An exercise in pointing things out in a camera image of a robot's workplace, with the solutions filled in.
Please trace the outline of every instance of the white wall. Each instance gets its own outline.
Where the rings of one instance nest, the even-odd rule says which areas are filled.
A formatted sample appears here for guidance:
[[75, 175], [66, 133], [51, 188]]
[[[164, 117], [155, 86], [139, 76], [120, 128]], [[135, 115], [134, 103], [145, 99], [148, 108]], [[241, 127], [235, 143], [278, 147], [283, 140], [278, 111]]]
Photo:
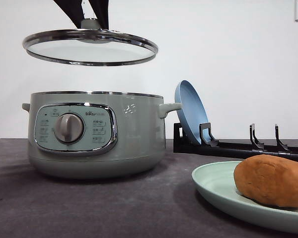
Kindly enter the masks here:
[[[22, 40], [74, 25], [52, 0], [0, 0], [0, 138], [27, 136], [21, 104], [52, 90], [127, 91], [174, 101], [189, 80], [217, 138], [298, 138], [298, 23], [293, 0], [110, 0], [110, 29], [158, 44], [147, 63], [86, 67], [29, 56]], [[166, 119], [173, 137], [175, 112]]]

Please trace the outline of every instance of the black dish rack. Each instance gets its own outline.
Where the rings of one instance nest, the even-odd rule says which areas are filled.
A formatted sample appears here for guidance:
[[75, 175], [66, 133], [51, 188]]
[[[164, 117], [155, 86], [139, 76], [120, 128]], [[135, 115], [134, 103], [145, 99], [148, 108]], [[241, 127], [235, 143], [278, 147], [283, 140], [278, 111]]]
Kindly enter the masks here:
[[[199, 132], [201, 138], [201, 145], [194, 145], [182, 129], [182, 136], [180, 136], [181, 123], [174, 124], [174, 139], [173, 152], [199, 154], [209, 156], [231, 157], [246, 159], [254, 155], [274, 155], [287, 158], [298, 162], [298, 147], [288, 146], [279, 139], [278, 125], [275, 125], [276, 143], [277, 145], [265, 145], [259, 142], [255, 136], [255, 124], [249, 126], [250, 144], [245, 143], [231, 143], [221, 142], [216, 140], [211, 133], [211, 123], [200, 124]], [[203, 137], [202, 131], [207, 129], [210, 141]]]

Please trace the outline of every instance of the mint green plate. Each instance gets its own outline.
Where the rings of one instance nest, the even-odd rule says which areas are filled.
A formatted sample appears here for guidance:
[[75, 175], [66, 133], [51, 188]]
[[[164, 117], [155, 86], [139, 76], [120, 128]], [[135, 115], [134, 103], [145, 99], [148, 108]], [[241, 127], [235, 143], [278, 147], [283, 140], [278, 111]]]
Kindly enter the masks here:
[[240, 161], [218, 162], [197, 167], [192, 172], [199, 193], [223, 212], [283, 232], [298, 234], [298, 208], [264, 206], [241, 195], [233, 172]]

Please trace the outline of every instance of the dark gray table surface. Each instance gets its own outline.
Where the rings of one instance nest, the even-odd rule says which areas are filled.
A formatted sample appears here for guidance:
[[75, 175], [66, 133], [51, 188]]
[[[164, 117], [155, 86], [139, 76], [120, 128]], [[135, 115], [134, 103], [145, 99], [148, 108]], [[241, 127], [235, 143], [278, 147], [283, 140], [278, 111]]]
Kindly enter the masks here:
[[167, 140], [147, 172], [76, 181], [34, 170], [26, 143], [0, 139], [0, 238], [298, 237], [231, 217], [195, 189], [194, 168], [239, 159], [173, 153]]

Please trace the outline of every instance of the glass lid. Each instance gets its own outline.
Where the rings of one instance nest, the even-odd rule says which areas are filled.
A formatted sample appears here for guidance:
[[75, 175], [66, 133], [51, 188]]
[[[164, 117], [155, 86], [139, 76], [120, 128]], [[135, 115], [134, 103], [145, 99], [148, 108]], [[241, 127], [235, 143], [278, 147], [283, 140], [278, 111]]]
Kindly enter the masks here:
[[41, 60], [88, 66], [143, 63], [158, 52], [152, 41], [107, 29], [40, 32], [26, 37], [23, 47]]

